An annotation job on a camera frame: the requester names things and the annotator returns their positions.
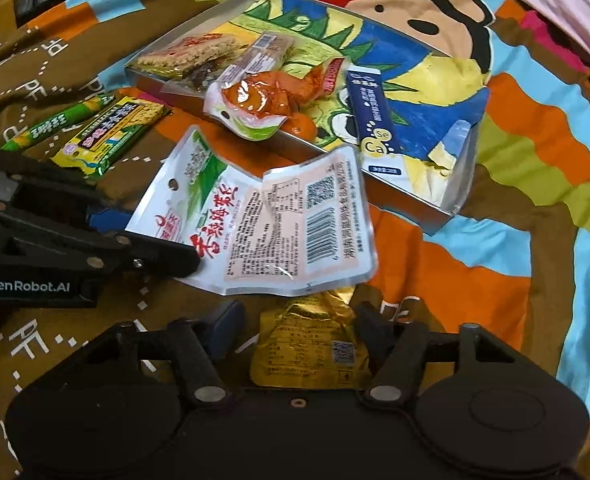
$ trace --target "nutrition label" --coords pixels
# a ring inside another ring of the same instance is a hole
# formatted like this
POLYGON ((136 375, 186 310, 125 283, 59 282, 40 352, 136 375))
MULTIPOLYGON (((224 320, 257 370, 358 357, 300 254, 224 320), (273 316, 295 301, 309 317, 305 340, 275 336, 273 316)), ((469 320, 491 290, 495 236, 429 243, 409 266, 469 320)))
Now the nutrition label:
POLYGON ((299 272, 299 180, 251 193, 242 209, 227 276, 297 276, 299 272))
POLYGON ((295 316, 275 321, 277 326, 267 348, 268 375, 305 378, 333 367, 341 383, 353 382, 351 368, 355 365, 355 346, 347 341, 333 340, 333 333, 337 331, 334 324, 295 316))

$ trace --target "plastic packaging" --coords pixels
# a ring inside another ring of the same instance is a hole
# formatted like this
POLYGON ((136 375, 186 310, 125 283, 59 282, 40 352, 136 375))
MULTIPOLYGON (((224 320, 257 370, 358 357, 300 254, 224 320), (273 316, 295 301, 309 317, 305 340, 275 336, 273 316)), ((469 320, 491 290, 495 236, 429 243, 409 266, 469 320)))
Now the plastic packaging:
POLYGON ((48 139, 59 130, 90 119, 97 112, 114 101, 111 94, 100 94, 55 114, 22 134, 6 142, 1 149, 6 152, 22 152, 42 140, 48 139))
POLYGON ((349 145, 258 179, 217 158, 193 126, 127 230, 194 246, 200 268, 181 281, 222 295, 302 296, 367 281, 377 267, 349 145))
POLYGON ((79 168, 86 176, 102 176, 120 153, 168 109, 161 104, 124 97, 53 156, 62 168, 79 168))
POLYGON ((286 123, 285 131, 313 141, 315 124, 299 109, 334 92, 345 64, 343 57, 327 60, 301 79, 271 70, 224 89, 215 82, 206 92, 204 113, 248 140, 267 139, 286 123))
POLYGON ((351 65, 346 89, 355 117, 362 167, 401 189, 414 192, 408 174, 405 149, 399 142, 375 68, 351 65))
POLYGON ((258 386, 364 388, 368 352, 355 335, 348 305, 354 287, 295 298, 260 314, 250 375, 258 386))
POLYGON ((240 46, 233 34, 188 36, 161 50, 142 54, 129 66, 169 79, 182 79, 191 70, 235 52, 240 46))
POLYGON ((217 78, 222 89, 242 81, 246 76, 278 69, 293 46, 287 34, 263 32, 244 53, 217 78))

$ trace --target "yellow snack wrapper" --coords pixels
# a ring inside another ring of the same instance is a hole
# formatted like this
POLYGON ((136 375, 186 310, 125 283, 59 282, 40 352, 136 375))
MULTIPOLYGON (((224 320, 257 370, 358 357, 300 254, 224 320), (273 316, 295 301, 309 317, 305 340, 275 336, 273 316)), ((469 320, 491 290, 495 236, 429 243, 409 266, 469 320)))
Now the yellow snack wrapper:
POLYGON ((371 379, 366 346, 357 340, 348 302, 355 287, 302 298, 260 316, 251 361, 258 386, 278 388, 361 388, 371 379))
POLYGON ((86 176, 102 176, 128 145, 167 112, 164 105, 124 97, 70 139, 52 161, 62 168, 79 168, 86 176))

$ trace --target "colorful bedsheet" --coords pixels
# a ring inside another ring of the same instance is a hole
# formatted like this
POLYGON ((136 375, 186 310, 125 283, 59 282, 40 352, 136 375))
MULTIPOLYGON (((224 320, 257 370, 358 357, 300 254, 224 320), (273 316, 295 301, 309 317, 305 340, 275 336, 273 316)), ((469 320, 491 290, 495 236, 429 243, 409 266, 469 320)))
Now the colorful bedsheet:
MULTIPOLYGON (((55 111, 127 88, 126 60, 163 33, 223 0, 68 0, 0 44, 0 145, 55 111)), ((434 330, 481 323, 571 387, 590 411, 590 69, 553 40, 517 0, 332 0, 473 60, 490 97, 480 127, 474 184, 461 214, 433 236, 371 207, 379 271, 377 302, 421 298, 408 313, 434 330)), ((405 86, 417 81, 406 81, 405 86)), ((422 89, 423 104, 465 102, 479 88, 422 89)), ((189 124, 225 158, 259 174, 288 161, 249 146, 181 110, 146 134, 101 181, 133 207, 189 124)), ((54 155, 77 128, 28 150, 54 155)), ((142 328, 197 316, 217 298, 172 280, 111 283, 96 310, 23 309, 0 326, 0 480, 18 469, 3 417, 22 385, 112 323, 142 328)), ((246 333, 281 300, 244 298, 246 333)), ((252 348, 227 359, 227 378, 248 380, 252 348)), ((590 434, 578 467, 590 478, 590 434)))

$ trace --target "gold foil package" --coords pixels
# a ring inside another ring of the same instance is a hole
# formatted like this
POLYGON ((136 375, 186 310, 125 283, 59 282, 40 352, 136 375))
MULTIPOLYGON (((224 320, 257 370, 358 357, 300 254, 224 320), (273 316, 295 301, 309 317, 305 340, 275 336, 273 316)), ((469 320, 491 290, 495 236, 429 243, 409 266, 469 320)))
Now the gold foil package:
POLYGON ((302 298, 262 312, 251 361, 258 386, 360 388, 371 378, 366 347, 352 327, 348 301, 355 287, 302 298))

